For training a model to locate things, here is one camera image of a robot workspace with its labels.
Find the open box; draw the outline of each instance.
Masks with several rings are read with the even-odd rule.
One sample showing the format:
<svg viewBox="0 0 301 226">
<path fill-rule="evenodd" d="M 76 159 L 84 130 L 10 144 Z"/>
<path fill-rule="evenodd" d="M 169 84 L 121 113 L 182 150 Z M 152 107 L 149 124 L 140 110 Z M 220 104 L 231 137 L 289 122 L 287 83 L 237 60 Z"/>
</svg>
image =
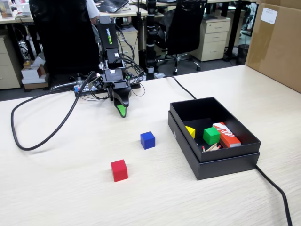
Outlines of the open box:
<svg viewBox="0 0 301 226">
<path fill-rule="evenodd" d="M 203 152 L 210 146 L 203 140 L 204 129 L 223 122 L 241 146 Z M 217 177 L 254 169 L 261 142 L 214 97 L 170 104 L 168 125 L 197 179 Z M 185 126 L 196 130 L 192 138 Z"/>
</svg>

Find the black office chair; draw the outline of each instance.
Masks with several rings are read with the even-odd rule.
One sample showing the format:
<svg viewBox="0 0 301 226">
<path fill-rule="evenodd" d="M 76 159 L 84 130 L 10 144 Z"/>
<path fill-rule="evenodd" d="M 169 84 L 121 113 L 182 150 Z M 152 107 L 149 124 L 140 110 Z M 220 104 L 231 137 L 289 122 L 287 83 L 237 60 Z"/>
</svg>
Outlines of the black office chair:
<svg viewBox="0 0 301 226">
<path fill-rule="evenodd" d="M 156 23 L 159 28 L 155 43 L 163 51 L 167 51 L 165 59 L 157 62 L 174 60 L 174 75 L 177 75 L 180 60 L 194 62 L 197 65 L 197 71 L 201 70 L 199 63 L 191 57 L 189 59 L 182 58 L 187 54 L 179 55 L 198 48 L 200 26 L 206 4 L 207 0 L 177 0 L 176 9 L 168 11 L 162 20 Z"/>
<path fill-rule="evenodd" d="M 29 4 L 50 75 L 98 70 L 99 48 L 86 0 L 30 0 Z"/>
</svg>

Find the laptop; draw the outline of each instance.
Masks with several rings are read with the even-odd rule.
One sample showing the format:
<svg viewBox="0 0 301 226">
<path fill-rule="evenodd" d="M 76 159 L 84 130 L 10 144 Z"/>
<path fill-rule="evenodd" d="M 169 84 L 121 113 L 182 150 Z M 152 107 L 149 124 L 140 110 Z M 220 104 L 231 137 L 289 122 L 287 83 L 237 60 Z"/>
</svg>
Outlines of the laptop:
<svg viewBox="0 0 301 226">
<path fill-rule="evenodd" d="M 128 3 L 128 0 L 105 0 L 97 6 L 100 12 L 115 13 Z"/>
</svg>

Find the drawer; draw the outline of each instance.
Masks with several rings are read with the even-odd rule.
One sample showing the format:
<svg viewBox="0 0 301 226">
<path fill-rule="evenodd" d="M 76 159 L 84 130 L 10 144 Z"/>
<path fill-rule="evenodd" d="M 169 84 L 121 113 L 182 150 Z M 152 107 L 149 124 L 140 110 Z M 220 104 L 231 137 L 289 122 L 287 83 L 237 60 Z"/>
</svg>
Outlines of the drawer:
<svg viewBox="0 0 301 226">
<path fill-rule="evenodd" d="M 137 56 L 138 55 L 138 45 L 132 46 L 132 47 L 135 48 L 134 49 L 134 56 Z M 123 46 L 122 49 L 123 49 L 123 53 L 125 55 L 129 56 L 130 58 L 133 56 L 132 50 L 131 50 L 131 48 L 128 45 L 127 46 Z"/>
<path fill-rule="evenodd" d="M 12 88 L 20 88 L 13 66 L 0 66 L 0 89 Z"/>
<path fill-rule="evenodd" d="M 130 44 L 131 46 L 134 46 L 135 43 L 136 43 L 136 40 L 137 40 L 137 37 L 138 37 L 138 33 L 131 33 L 131 34 L 127 34 L 126 32 L 123 33 L 124 34 L 124 37 L 127 41 L 128 44 Z M 120 39 L 120 42 L 121 42 L 121 46 L 128 46 L 123 40 L 122 40 L 122 37 L 121 35 L 119 35 L 119 39 Z"/>
<path fill-rule="evenodd" d="M 222 59 L 226 41 L 217 41 L 204 44 L 201 61 Z"/>
<path fill-rule="evenodd" d="M 0 41 L 0 53 L 7 53 L 8 51 L 6 50 L 4 41 Z"/>
<path fill-rule="evenodd" d="M 0 66 L 12 65 L 8 53 L 0 53 Z"/>
<path fill-rule="evenodd" d="M 216 23 L 206 23 L 205 31 L 206 34 L 217 33 L 217 32 L 227 32 L 230 28 L 230 21 L 216 22 Z"/>
<path fill-rule="evenodd" d="M 214 41 L 226 41 L 228 32 L 205 34 L 204 43 L 214 42 Z"/>
</svg>

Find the white shirt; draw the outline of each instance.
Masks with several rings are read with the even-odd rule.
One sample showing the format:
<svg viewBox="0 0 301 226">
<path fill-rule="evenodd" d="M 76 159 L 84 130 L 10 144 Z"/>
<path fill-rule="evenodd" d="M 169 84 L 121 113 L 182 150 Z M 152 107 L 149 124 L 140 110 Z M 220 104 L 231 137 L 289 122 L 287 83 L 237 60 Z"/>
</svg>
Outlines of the white shirt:
<svg viewBox="0 0 301 226">
<path fill-rule="evenodd" d="M 88 10 L 90 19 L 99 16 L 99 10 L 96 7 L 93 0 L 87 0 L 87 10 Z"/>
</svg>

